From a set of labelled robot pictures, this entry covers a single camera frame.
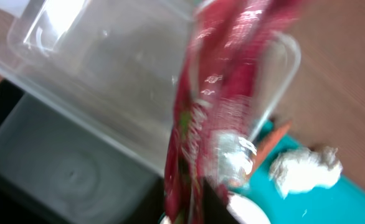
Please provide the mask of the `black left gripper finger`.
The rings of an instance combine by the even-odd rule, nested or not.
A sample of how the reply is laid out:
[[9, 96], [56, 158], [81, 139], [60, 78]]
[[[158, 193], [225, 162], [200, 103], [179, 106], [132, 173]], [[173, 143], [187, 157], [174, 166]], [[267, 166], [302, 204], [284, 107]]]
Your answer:
[[239, 224], [206, 180], [204, 181], [202, 205], [204, 224]]

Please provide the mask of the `white napkin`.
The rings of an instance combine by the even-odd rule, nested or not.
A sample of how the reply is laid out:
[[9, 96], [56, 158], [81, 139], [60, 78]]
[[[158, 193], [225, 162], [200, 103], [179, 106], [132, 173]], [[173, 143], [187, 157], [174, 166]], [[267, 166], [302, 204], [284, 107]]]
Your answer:
[[315, 187], [330, 189], [343, 171], [337, 152], [337, 148], [329, 146], [318, 151], [299, 147], [281, 152], [270, 165], [269, 179], [282, 198], [307, 193]]

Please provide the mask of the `carrot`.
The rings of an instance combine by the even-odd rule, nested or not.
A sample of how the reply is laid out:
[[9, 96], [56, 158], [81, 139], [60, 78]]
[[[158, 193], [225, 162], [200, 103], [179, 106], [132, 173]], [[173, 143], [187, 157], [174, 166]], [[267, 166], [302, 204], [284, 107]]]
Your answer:
[[273, 148], [280, 142], [282, 137], [286, 135], [292, 125], [292, 121], [288, 120], [283, 124], [272, 129], [258, 144], [257, 155], [254, 158], [254, 165], [251, 175], [261, 166], [263, 161], [271, 153]]

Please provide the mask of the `red snack wrapper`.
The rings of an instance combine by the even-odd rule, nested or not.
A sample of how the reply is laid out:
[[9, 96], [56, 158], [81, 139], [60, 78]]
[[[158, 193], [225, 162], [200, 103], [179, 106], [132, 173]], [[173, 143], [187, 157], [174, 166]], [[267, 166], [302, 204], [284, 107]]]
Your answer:
[[164, 168], [165, 213], [172, 223], [204, 221], [206, 184], [227, 202], [229, 187], [248, 181], [257, 155], [250, 133], [260, 59], [299, 7], [297, 0], [198, 5]]

